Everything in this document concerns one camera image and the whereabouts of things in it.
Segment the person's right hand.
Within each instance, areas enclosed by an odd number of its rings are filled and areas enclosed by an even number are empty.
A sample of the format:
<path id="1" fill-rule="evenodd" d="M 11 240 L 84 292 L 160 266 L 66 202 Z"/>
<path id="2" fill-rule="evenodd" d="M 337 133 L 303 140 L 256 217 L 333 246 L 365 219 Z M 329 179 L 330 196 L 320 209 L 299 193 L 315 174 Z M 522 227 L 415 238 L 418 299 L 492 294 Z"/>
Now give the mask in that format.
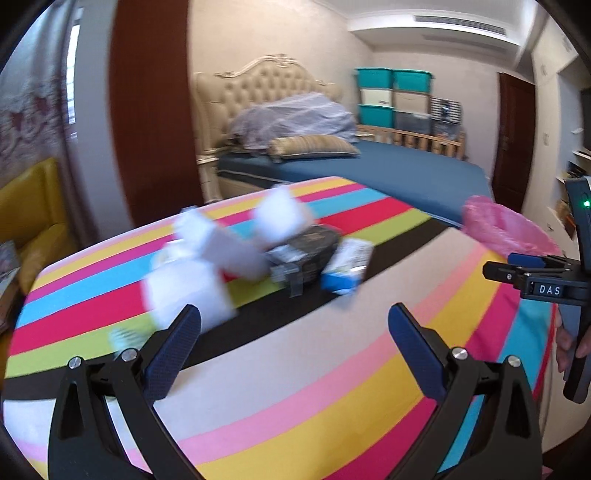
<path id="1" fill-rule="evenodd" d="M 579 311 L 580 308 L 576 306 L 559 306 L 560 321 L 557 324 L 556 330 L 556 361 L 558 365 L 558 371 L 560 373 L 564 373 L 570 367 L 571 358 L 569 352 L 576 343 L 575 337 L 571 335 L 565 328 L 564 320 L 574 316 L 575 314 L 578 314 Z M 575 357 L 585 358 L 590 354 L 590 350 L 591 331 L 590 328 L 587 328 L 575 351 Z"/>

